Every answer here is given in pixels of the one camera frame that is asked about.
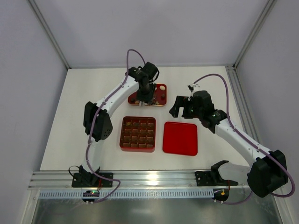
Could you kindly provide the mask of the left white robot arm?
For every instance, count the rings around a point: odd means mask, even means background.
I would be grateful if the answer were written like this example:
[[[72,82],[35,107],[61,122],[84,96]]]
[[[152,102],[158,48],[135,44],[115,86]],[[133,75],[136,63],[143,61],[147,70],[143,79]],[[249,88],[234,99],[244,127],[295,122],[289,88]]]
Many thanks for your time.
[[[117,108],[134,92],[137,93],[137,100],[149,104],[153,101],[156,89],[155,81],[159,76],[158,68],[146,62],[144,66],[131,67],[127,69],[121,83],[108,95],[96,103],[87,102],[84,110],[83,126],[88,136],[85,161],[78,166],[78,172],[72,175],[73,188],[84,187],[112,187],[113,174],[103,174],[100,166],[92,167],[89,160],[89,153],[96,152],[96,145],[103,143],[112,133],[113,125],[111,117]]]

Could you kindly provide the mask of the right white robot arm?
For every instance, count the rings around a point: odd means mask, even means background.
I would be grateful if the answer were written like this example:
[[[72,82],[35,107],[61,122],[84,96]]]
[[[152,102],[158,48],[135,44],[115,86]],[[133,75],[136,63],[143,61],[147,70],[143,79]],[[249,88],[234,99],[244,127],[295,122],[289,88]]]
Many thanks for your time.
[[[224,111],[215,109],[207,91],[196,91],[190,97],[177,96],[169,113],[176,118],[180,108],[183,108],[183,118],[199,119],[203,127],[223,138],[248,163],[248,166],[229,162],[220,165],[217,170],[222,179],[246,183],[259,197],[265,197],[288,183],[284,154],[263,147],[237,130]]]

